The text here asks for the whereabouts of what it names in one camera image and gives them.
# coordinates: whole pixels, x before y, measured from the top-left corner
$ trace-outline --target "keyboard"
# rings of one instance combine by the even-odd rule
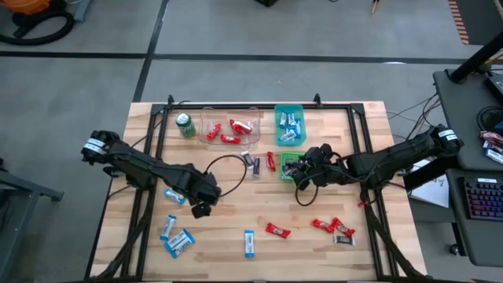
[[[503,221],[503,182],[463,178],[469,219]]]

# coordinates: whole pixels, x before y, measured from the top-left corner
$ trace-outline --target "wooden table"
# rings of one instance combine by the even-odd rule
[[[363,102],[369,132],[375,151],[393,145],[384,103]],[[124,141],[132,144],[146,134],[151,104],[132,104],[127,120]],[[189,113],[198,127],[200,110]],[[168,164],[194,163],[204,170],[216,157],[233,151],[210,151],[197,138],[183,138],[174,118],[179,111],[170,114],[163,160]],[[318,198],[309,207],[299,206],[294,198],[295,186],[283,182],[278,172],[270,172],[265,166],[266,153],[275,154],[277,164],[281,152],[304,153],[311,146],[329,143],[342,156],[352,154],[353,146],[345,111],[306,110],[307,140],[300,147],[278,147],[275,141],[274,112],[261,111],[261,139],[253,157],[262,161],[261,177],[247,175],[243,184],[230,195],[223,197],[213,208],[210,217],[194,219],[189,205],[180,208],[166,199],[166,185],[157,186],[155,208],[149,236],[149,248],[145,260],[144,280],[149,281],[322,281],[346,279],[375,279],[372,253],[365,214],[357,207],[359,185],[330,185],[320,188]],[[359,138],[362,149],[363,138]],[[156,138],[152,144],[155,153]],[[218,185],[225,192],[233,187],[243,174],[238,160],[221,160],[211,171]],[[123,178],[112,183],[111,192],[124,187]],[[300,200],[311,199],[314,188],[301,193]],[[423,256],[417,239],[416,227],[405,190],[390,186],[383,191],[391,236],[405,257],[421,273],[426,274]],[[91,275],[99,274],[113,259],[126,240],[133,204],[134,189],[113,196],[105,212]],[[172,233],[186,228],[196,243],[172,259],[163,246],[159,235],[169,214],[178,217]],[[356,229],[356,246],[334,244],[331,234],[311,226],[313,219],[330,221],[339,217],[347,226]],[[271,222],[292,231],[287,240],[264,231]],[[244,257],[244,230],[255,231],[255,258]],[[380,242],[384,270],[388,273],[386,252]],[[136,266],[137,252],[131,260]]]

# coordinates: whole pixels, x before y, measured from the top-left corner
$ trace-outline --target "concrete floor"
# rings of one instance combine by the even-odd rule
[[[94,1],[85,24],[45,46],[0,43],[0,51],[146,53],[162,0]],[[170,0],[156,53],[337,57],[466,58],[478,46],[458,38],[447,0]],[[61,24],[50,20],[34,35]],[[0,32],[12,32],[0,9]],[[0,156],[8,169],[65,191],[41,201],[13,274],[35,282],[82,279],[109,179],[80,161],[94,129],[123,133],[143,60],[0,57]],[[385,101],[398,112],[435,92],[431,74],[444,64],[154,60],[141,101]],[[416,119],[420,108],[404,115]],[[442,110],[430,116],[445,123]],[[394,134],[413,122],[396,117]],[[418,220],[428,220],[414,207]],[[417,222],[428,273],[450,280],[497,280],[503,269],[476,267],[446,253],[449,224]]]

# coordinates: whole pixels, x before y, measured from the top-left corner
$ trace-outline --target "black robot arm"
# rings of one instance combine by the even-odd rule
[[[462,146],[463,141],[442,125],[430,127],[411,140],[379,152],[356,153],[340,157],[335,163],[331,162],[331,158],[336,153],[330,145],[324,144],[319,148],[310,148],[300,158],[293,178],[300,190],[309,185],[309,180],[316,186],[360,182],[367,189],[375,189],[384,186],[400,169],[431,156],[455,156]]]
[[[189,200],[196,218],[209,216],[210,205],[216,205],[222,194],[212,173],[202,173],[193,164],[166,164],[133,149],[114,132],[94,131],[81,153],[83,161],[91,165],[111,164],[126,174],[129,185],[139,189],[151,189],[153,177],[161,178]]]

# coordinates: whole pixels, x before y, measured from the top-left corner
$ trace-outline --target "red snack pack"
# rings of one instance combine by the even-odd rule
[[[225,134],[220,134],[220,139],[222,140],[222,142],[225,142],[225,143],[233,143],[233,144],[240,144],[241,143],[240,138],[231,137],[231,136],[228,136]]]
[[[217,134],[219,133],[219,131],[220,131],[220,128],[222,128],[222,124],[220,124],[220,123],[216,123],[216,124],[213,126],[213,129],[211,130],[211,132],[209,132],[209,133],[207,134],[207,139],[208,139],[208,141],[211,141],[211,140],[213,140],[213,139],[216,137],[216,135],[217,135]]]
[[[345,225],[337,217],[333,219],[332,227],[338,229],[338,231],[344,233],[347,237],[352,237],[354,232],[356,232],[354,229],[345,227]]]
[[[268,152],[267,153],[267,167],[271,171],[276,171],[276,165],[274,164],[274,158],[273,158],[273,153],[272,152]]]
[[[327,233],[333,233],[333,231],[336,230],[333,224],[328,224],[327,222],[318,219],[313,220],[312,224],[314,227],[325,230]]]
[[[273,233],[273,234],[278,235],[279,237],[283,237],[285,239],[290,234],[290,230],[285,230],[285,229],[279,228],[271,223],[267,224],[266,232]]]
[[[245,125],[242,122],[230,120],[230,127],[236,132],[236,134],[251,134],[252,128],[248,125]]]

